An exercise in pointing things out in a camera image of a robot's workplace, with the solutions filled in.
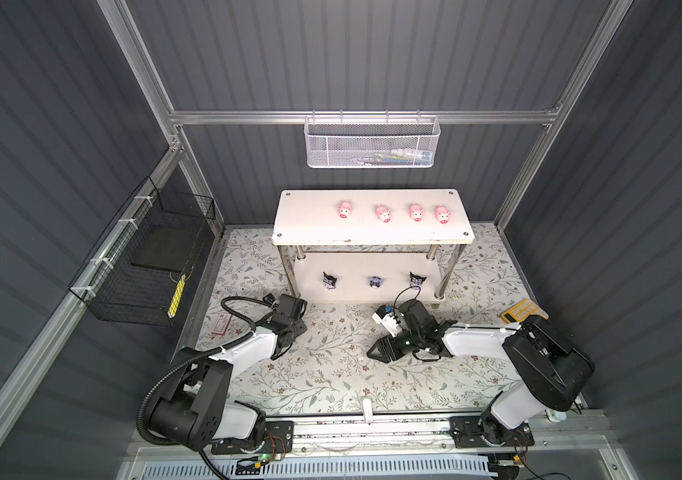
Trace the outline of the black-headed purple toy figure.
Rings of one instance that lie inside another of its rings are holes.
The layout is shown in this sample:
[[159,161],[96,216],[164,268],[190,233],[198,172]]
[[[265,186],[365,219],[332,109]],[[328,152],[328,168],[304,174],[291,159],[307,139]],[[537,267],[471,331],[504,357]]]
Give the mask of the black-headed purple toy figure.
[[369,277],[369,286],[373,288],[380,288],[383,284],[383,279],[378,276]]

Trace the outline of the pink pig toy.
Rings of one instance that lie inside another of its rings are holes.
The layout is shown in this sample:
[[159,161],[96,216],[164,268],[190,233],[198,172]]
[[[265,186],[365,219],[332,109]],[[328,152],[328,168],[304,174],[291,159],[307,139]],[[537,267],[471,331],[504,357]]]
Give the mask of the pink pig toy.
[[451,218],[451,211],[440,205],[435,209],[435,217],[440,224],[447,224]]
[[348,218],[352,213],[352,204],[349,201],[343,201],[338,206],[338,215],[342,219]]
[[383,223],[388,223],[391,221],[391,209],[385,205],[378,205],[375,209],[375,213],[379,221]]
[[411,204],[409,208],[409,217],[415,222],[420,222],[423,219],[424,209],[418,204]]

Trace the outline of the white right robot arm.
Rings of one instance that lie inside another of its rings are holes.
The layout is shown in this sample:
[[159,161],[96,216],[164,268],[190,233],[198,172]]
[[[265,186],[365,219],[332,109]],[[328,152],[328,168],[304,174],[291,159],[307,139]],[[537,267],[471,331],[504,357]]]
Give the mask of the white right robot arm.
[[411,299],[381,305],[372,318],[387,334],[367,351],[370,359],[391,363],[423,351],[433,361],[477,356],[514,367],[518,380],[498,393],[476,421],[491,446],[505,444],[545,410],[568,411],[595,372],[593,360],[540,315],[500,327],[461,325],[437,320]]

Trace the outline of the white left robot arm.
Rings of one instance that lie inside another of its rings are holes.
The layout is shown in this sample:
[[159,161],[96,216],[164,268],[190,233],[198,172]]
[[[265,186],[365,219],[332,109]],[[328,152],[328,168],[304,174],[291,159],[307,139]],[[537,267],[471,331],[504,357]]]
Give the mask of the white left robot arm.
[[201,452],[210,445],[244,451],[262,447],[266,414],[229,397],[231,381],[251,366],[276,361],[306,332],[307,302],[283,294],[262,299],[228,296],[224,312],[247,325],[245,333],[208,350],[185,347],[150,388],[136,417],[139,435],[153,445]]

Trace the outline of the white two-tier shelf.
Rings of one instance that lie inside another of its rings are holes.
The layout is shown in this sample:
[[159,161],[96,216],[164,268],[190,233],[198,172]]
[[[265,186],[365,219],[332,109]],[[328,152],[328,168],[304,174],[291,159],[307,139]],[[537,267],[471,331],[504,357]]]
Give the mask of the white two-tier shelf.
[[[342,219],[338,206],[352,204]],[[423,219],[409,217],[411,204]],[[375,209],[391,209],[391,221]],[[440,224],[435,209],[451,211]],[[274,221],[272,242],[280,254],[290,292],[314,303],[387,303],[410,286],[409,273],[427,277],[420,299],[443,301],[452,272],[475,239],[459,193],[454,189],[285,190]],[[338,278],[337,288],[323,285],[323,273]],[[380,288],[369,277],[383,279]]]

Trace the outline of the red card pack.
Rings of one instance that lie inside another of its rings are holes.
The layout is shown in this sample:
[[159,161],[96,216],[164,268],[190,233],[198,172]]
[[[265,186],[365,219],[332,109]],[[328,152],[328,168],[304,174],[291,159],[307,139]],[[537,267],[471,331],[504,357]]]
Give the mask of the red card pack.
[[225,335],[230,324],[231,317],[229,315],[220,315],[212,324],[211,334],[213,336]]

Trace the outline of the yellow calculator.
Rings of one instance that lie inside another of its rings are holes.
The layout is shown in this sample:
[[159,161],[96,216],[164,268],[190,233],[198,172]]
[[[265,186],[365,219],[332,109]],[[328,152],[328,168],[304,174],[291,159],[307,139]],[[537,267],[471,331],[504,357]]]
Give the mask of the yellow calculator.
[[531,299],[521,300],[500,314],[500,318],[507,324],[521,323],[532,316],[549,319],[548,313]]

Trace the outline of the items in mesh basket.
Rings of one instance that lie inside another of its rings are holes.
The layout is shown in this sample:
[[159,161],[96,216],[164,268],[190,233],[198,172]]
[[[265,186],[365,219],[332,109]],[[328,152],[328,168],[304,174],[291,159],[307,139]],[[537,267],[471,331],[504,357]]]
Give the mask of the items in mesh basket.
[[365,153],[358,158],[353,158],[352,161],[367,166],[429,168],[433,165],[433,153],[420,149],[394,149]]

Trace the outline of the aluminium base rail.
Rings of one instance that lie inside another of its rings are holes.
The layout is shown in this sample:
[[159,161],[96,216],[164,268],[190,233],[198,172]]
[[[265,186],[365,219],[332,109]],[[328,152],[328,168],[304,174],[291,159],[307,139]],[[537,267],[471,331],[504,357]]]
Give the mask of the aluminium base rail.
[[544,414],[527,420],[495,445],[482,437],[480,413],[438,412],[272,416],[264,446],[288,448],[295,457],[332,454],[394,455],[441,450],[490,453],[605,449],[617,443],[606,416],[584,410],[552,422]]

